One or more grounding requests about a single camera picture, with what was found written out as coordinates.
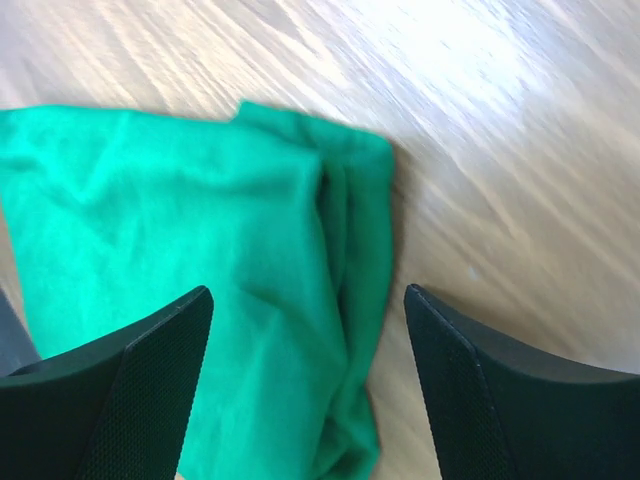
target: black plastic part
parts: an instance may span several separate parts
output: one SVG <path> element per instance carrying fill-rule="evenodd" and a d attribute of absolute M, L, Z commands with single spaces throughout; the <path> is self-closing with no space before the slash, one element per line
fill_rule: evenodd
<path fill-rule="evenodd" d="M 4 291 L 0 291 L 0 377 L 39 360 L 40 356 L 29 335 Z"/>
<path fill-rule="evenodd" d="M 0 379 L 0 477 L 173 480 L 212 312 L 198 287 Z"/>
<path fill-rule="evenodd" d="M 640 478 L 640 377 L 533 348 L 416 285 L 405 310 L 444 480 Z"/>

